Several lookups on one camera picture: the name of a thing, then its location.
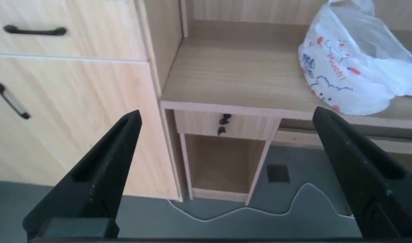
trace white plastic bag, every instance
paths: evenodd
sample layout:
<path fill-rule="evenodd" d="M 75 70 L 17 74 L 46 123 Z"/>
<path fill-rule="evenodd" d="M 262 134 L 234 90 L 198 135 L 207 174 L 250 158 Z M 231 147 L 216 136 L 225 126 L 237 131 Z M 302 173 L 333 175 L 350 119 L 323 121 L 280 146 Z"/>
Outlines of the white plastic bag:
<path fill-rule="evenodd" d="M 412 95 L 412 54 L 375 18 L 372 0 L 329 0 L 299 58 L 312 92 L 342 113 L 377 113 Z"/>

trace wooden cabinet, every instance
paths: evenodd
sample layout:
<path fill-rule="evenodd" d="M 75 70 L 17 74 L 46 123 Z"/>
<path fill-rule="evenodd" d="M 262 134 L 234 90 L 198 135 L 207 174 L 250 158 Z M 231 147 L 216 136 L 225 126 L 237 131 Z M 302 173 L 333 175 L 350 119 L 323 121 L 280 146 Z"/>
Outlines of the wooden cabinet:
<path fill-rule="evenodd" d="M 28 146 L 33 148 L 26 152 L 35 153 L 25 158 L 21 167 L 7 169 L 12 174 L 21 173 L 29 166 L 43 166 L 37 171 L 49 171 L 29 173 L 27 178 L 19 180 L 54 184 L 122 115 L 139 109 L 143 126 L 125 193 L 177 198 L 158 103 L 151 95 L 154 91 L 147 63 L 0 56 L 0 83 L 30 114 L 30 119 L 22 119 L 0 97 L 0 116 L 7 116 L 0 117 L 0 136 L 12 133 L 12 137 L 4 140 L 14 146 L 10 148 L 12 151 L 7 147 L 0 153 L 17 154 L 7 157 L 9 163 L 17 163 L 13 158 Z M 17 141 L 15 137 L 21 132 L 24 136 Z M 41 156 L 37 161 L 31 159 Z"/>
<path fill-rule="evenodd" d="M 6 25 L 67 32 L 10 34 Z M 134 0 L 0 0 L 0 53 L 148 60 Z"/>

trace drawer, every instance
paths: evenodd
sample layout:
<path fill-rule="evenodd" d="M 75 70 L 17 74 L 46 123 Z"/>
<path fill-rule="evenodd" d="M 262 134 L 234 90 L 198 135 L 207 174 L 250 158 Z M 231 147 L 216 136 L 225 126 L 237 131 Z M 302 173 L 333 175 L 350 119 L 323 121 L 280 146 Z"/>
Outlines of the drawer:
<path fill-rule="evenodd" d="M 10 34 L 6 25 L 67 32 Z M 0 0 L 0 53 L 148 59 L 134 0 Z"/>
<path fill-rule="evenodd" d="M 222 126 L 219 124 L 219 120 L 222 118 L 222 113 L 175 111 L 177 131 L 182 134 L 218 136 L 218 129 Z M 222 137 L 272 140 L 281 119 L 232 114 L 228 121 L 228 124 L 223 125 L 225 133 L 220 134 Z"/>

